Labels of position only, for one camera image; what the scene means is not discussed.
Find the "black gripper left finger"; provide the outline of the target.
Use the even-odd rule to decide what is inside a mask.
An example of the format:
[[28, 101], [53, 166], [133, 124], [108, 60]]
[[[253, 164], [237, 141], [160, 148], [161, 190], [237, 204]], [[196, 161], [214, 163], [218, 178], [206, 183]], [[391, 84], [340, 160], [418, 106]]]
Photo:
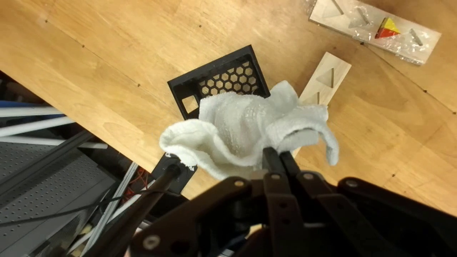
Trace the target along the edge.
[[226, 178], [138, 233], [133, 257], [267, 257], [261, 180]]

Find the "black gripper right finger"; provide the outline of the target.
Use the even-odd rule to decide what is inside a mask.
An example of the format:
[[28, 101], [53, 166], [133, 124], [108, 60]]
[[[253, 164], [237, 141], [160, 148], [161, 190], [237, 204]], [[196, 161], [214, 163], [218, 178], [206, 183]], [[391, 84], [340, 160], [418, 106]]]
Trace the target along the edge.
[[317, 173], [298, 171], [290, 153], [263, 150], [267, 167], [298, 176], [360, 257], [457, 257], [457, 218], [356, 177], [331, 188]]

